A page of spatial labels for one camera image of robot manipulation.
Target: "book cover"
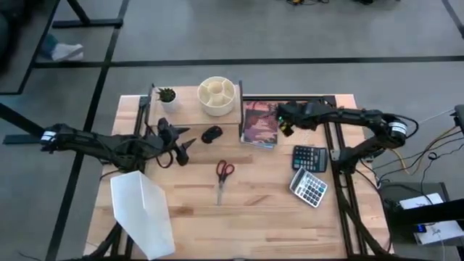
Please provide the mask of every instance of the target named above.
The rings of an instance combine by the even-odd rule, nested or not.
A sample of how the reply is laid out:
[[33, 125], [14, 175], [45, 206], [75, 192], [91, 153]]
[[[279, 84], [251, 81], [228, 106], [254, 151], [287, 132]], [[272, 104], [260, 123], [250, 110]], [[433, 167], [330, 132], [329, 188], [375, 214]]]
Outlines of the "book cover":
[[248, 101], [245, 105], [241, 140], [248, 144], [272, 148], [277, 144], [276, 103]]

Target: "person's foot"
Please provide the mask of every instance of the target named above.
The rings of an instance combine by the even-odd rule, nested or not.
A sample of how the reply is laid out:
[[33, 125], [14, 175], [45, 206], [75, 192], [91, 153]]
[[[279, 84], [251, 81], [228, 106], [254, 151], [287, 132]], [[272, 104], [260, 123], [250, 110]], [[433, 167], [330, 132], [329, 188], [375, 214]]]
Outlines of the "person's foot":
[[79, 62], [79, 61], [82, 61], [82, 59], [84, 59], [84, 53], [83, 52], [81, 52], [80, 54], [75, 55], [73, 57], [67, 58], [66, 61], [68, 61], [68, 62]]
[[61, 62], [63, 60], [69, 59], [70, 57], [75, 57], [78, 54], [82, 54], [83, 51], [84, 48], [80, 44], [69, 45], [58, 43], [51, 53], [51, 59], [53, 59], [55, 62]]

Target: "white calculator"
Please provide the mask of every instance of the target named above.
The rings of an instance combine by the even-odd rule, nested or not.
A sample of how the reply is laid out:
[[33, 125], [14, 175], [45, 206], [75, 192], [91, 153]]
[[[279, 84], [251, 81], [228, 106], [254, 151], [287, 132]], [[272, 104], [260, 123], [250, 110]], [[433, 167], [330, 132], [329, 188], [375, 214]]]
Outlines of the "white calculator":
[[290, 190], [306, 203], [318, 207], [327, 191], [327, 184], [301, 167], [290, 183]]

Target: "floor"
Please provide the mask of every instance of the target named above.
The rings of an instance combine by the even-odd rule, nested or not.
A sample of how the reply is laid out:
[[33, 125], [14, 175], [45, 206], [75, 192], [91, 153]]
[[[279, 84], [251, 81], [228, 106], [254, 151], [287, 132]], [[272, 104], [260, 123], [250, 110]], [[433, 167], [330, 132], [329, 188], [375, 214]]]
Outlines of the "floor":
[[[80, 0], [88, 15], [114, 18], [123, 0]], [[449, 0], [460, 20], [464, 3]], [[0, 77], [0, 92], [18, 90], [40, 38], [52, 2], [41, 7], [24, 29], [10, 70]], [[66, 1], [56, 20], [72, 19]], [[82, 43], [85, 59], [102, 62], [112, 28], [51, 30], [61, 41]], [[239, 58], [443, 57], [464, 55], [460, 35], [442, 1], [378, 0], [363, 6], [350, 0], [293, 7], [279, 0], [130, 0], [113, 61]], [[307, 65], [215, 65], [119, 67], [109, 69], [92, 131], [111, 131], [118, 98], [145, 94], [147, 86], [195, 86], [222, 75], [243, 80], [246, 94], [355, 94], [359, 107], [413, 117], [419, 122], [462, 103], [464, 62], [354, 62]], [[67, 123], [83, 128], [99, 78], [98, 68], [36, 69], [21, 95], [0, 102], [47, 126]], [[420, 126], [400, 149], [418, 152], [453, 124], [448, 114]], [[0, 121], [0, 136], [21, 130]], [[439, 150], [448, 152], [459, 142]], [[53, 155], [36, 145], [0, 146], [0, 258], [28, 260], [18, 252], [44, 260], [70, 177], [72, 152]], [[460, 177], [462, 152], [434, 163], [426, 182], [445, 182], [452, 199], [464, 196]], [[374, 166], [394, 159], [380, 156]], [[379, 170], [398, 168], [390, 165]], [[86, 242], [98, 189], [99, 163], [86, 157], [79, 175], [57, 259], [79, 257]], [[393, 181], [419, 181], [404, 173]], [[440, 260], [441, 246], [395, 244], [404, 257]], [[446, 247], [446, 260], [459, 260]]]

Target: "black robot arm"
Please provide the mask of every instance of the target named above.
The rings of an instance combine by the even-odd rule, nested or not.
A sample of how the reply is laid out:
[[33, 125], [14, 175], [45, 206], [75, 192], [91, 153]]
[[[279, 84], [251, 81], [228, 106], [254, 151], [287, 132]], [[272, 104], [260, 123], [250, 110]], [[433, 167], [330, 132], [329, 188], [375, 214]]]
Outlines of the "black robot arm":
[[42, 151], [72, 150], [100, 161], [113, 164], [122, 172], [137, 170], [141, 163], [161, 154], [175, 151], [179, 165], [187, 164], [187, 148], [194, 142], [177, 145], [179, 134], [188, 128], [176, 128], [162, 118], [157, 126], [158, 135], [140, 137], [137, 135], [105, 136], [98, 133], [76, 130], [65, 124], [46, 128], [41, 137]]
[[372, 109], [334, 108], [318, 102], [297, 104], [290, 101], [279, 104], [276, 117], [279, 128], [285, 136], [293, 133], [292, 126], [315, 131], [323, 123], [344, 123], [371, 129], [374, 136], [354, 148], [346, 147], [332, 152], [334, 163], [343, 173], [353, 173], [357, 161], [364, 157], [382, 153], [385, 149], [403, 146], [406, 141], [407, 126], [398, 117]]

